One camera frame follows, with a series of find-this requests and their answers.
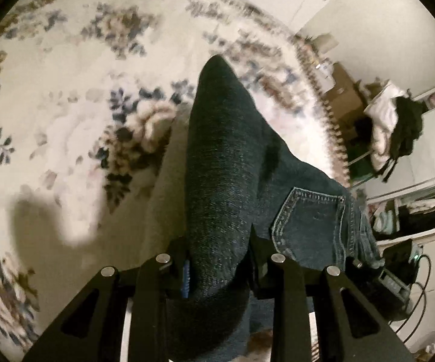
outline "pile of clothes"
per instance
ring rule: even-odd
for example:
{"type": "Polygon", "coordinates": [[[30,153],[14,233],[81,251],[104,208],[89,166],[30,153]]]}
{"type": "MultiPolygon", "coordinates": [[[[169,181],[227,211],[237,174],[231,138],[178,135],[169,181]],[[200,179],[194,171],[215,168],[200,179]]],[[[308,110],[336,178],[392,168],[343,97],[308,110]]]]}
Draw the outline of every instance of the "pile of clothes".
{"type": "Polygon", "coordinates": [[[435,196],[413,201],[396,198],[371,204],[368,216],[378,241],[422,233],[435,229],[435,196]]]}
{"type": "Polygon", "coordinates": [[[399,157],[410,155],[414,141],[422,134],[422,114],[427,107],[415,102],[410,92],[387,81],[364,113],[373,122],[371,163],[387,182],[399,157]]]}
{"type": "Polygon", "coordinates": [[[416,200],[398,208],[400,229],[407,234],[435,229],[435,197],[416,200]]]}

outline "denim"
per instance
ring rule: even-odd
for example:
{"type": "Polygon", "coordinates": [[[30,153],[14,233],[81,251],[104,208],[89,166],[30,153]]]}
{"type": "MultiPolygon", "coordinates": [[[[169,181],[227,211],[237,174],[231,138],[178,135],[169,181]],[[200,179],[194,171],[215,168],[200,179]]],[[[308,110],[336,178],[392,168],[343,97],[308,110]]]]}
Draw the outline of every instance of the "denim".
{"type": "Polygon", "coordinates": [[[191,112],[185,205],[192,272],[189,299],[168,303],[174,362],[232,360],[251,332],[272,327],[273,301],[251,295],[243,268],[252,225],[302,266],[382,264],[347,189],[291,154],[220,56],[202,70],[191,112]]]}

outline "flower pattern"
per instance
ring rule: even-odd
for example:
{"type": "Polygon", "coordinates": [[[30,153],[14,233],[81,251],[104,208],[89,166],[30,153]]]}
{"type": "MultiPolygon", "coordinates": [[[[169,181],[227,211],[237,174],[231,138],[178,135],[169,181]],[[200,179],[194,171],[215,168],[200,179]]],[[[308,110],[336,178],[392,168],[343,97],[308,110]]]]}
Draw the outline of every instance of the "flower pattern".
{"type": "Polygon", "coordinates": [[[0,336],[24,351],[38,339],[34,330],[38,292],[29,285],[33,274],[17,270],[8,254],[0,256],[0,336]]]}
{"type": "MultiPolygon", "coordinates": [[[[231,64],[265,119],[274,128],[278,122],[293,131],[287,141],[291,151],[305,142],[304,150],[298,146],[293,153],[312,164],[318,156],[314,165],[330,174],[330,157],[340,153],[319,89],[312,86],[310,67],[317,56],[252,5],[240,0],[20,0],[0,23],[0,181],[9,181],[0,189],[0,219],[7,218],[6,203],[23,186],[40,201],[48,199],[71,224],[62,225],[59,238],[101,231],[105,222],[101,226],[96,214],[111,216],[107,223],[126,219],[124,201],[130,204],[126,208],[135,208],[134,202],[145,205],[177,105],[193,103],[200,70],[217,53],[231,64]],[[28,50],[28,59],[8,58],[15,50],[28,50]],[[25,70],[31,73],[22,74],[25,70]],[[17,123],[21,131],[15,132],[17,123]],[[313,134],[297,140],[303,126],[313,134]]],[[[143,210],[139,213],[136,228],[144,219],[143,210]]],[[[0,225],[1,244],[9,242],[18,258],[11,233],[0,225]]],[[[115,233],[112,243],[127,244],[124,237],[119,240],[115,233]]],[[[135,265],[127,256],[122,254],[121,265],[135,265]]],[[[26,351],[38,337],[36,328],[44,329],[38,317],[49,317],[57,305],[38,282],[45,298],[42,314],[36,314],[38,292],[30,278],[51,274],[43,273],[31,255],[26,259],[37,274],[18,270],[0,248],[0,345],[11,362],[20,359],[9,347],[26,351]]]]}
{"type": "Polygon", "coordinates": [[[99,4],[97,12],[95,19],[81,32],[84,39],[104,40],[122,60],[127,54],[146,55],[146,49],[138,38],[149,27],[155,26],[154,15],[139,14],[137,7],[114,10],[108,4],[99,4]]]}
{"type": "Polygon", "coordinates": [[[106,127],[88,155],[107,171],[104,189],[111,212],[130,192],[136,171],[152,167],[158,172],[175,106],[195,97],[195,86],[187,79],[172,82],[171,88],[174,92],[168,99],[161,87],[142,87],[137,94],[128,94],[123,88],[110,92],[108,103],[114,124],[106,127]]]}

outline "clothes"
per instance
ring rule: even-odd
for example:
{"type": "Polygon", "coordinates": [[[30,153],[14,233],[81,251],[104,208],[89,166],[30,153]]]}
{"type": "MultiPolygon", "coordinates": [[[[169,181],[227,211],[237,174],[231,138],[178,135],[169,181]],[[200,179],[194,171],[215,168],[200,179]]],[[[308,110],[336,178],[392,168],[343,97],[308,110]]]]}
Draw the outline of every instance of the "clothes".
{"type": "Polygon", "coordinates": [[[398,121],[390,136],[390,158],[378,172],[379,174],[385,174],[386,172],[383,182],[388,181],[388,177],[390,177],[397,165],[399,157],[412,153],[414,140],[420,137],[423,128],[422,113],[424,112],[424,105],[422,103],[415,102],[411,98],[398,96],[395,98],[395,105],[398,121]]]}
{"type": "Polygon", "coordinates": [[[403,231],[403,234],[397,235],[397,237],[423,233],[435,229],[435,211],[410,214],[406,206],[401,206],[398,208],[398,221],[400,222],[400,231],[403,231]]]}
{"type": "Polygon", "coordinates": [[[375,217],[373,231],[380,234],[393,234],[394,232],[394,215],[392,210],[382,211],[375,217]]]}
{"type": "Polygon", "coordinates": [[[190,109],[189,103],[177,106],[171,137],[147,205],[139,265],[164,252],[173,239],[185,232],[185,152],[190,109]]]}
{"type": "Polygon", "coordinates": [[[344,269],[346,256],[382,265],[349,192],[290,153],[220,56],[202,70],[191,111],[185,207],[191,294],[168,303],[174,362],[227,362],[272,326],[272,301],[250,296],[243,267],[251,226],[302,266],[344,269]]]}
{"type": "Polygon", "coordinates": [[[435,210],[435,198],[413,201],[407,204],[407,210],[410,214],[432,212],[435,210]]]}
{"type": "Polygon", "coordinates": [[[404,90],[388,81],[364,110],[364,113],[373,121],[371,162],[376,171],[379,171],[390,158],[390,138],[398,121],[394,99],[404,95],[406,95],[404,90]]]}

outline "silver bolt head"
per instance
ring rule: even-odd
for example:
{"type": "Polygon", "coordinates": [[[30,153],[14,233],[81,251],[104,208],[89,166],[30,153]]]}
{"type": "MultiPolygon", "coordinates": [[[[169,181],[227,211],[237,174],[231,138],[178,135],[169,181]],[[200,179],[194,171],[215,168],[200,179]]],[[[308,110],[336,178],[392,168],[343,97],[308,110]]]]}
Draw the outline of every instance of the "silver bolt head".
{"type": "Polygon", "coordinates": [[[100,271],[102,276],[105,276],[106,278],[109,278],[110,276],[113,276],[115,273],[115,268],[113,267],[104,267],[100,271]]]}
{"type": "Polygon", "coordinates": [[[334,265],[330,265],[327,268],[327,272],[332,276],[338,276],[341,273],[340,269],[338,267],[335,267],[334,265]]]}
{"type": "Polygon", "coordinates": [[[167,253],[160,253],[155,258],[155,261],[160,262],[161,264],[167,264],[171,260],[171,257],[167,253]]]}
{"type": "Polygon", "coordinates": [[[274,262],[284,262],[284,260],[286,260],[286,257],[281,254],[281,253],[275,253],[274,255],[271,256],[271,260],[273,260],[274,262]]]}
{"type": "Polygon", "coordinates": [[[354,265],[355,267],[357,267],[358,269],[360,269],[361,267],[363,267],[363,263],[362,263],[361,261],[357,260],[357,259],[354,259],[354,260],[353,260],[353,265],[354,265]]]}

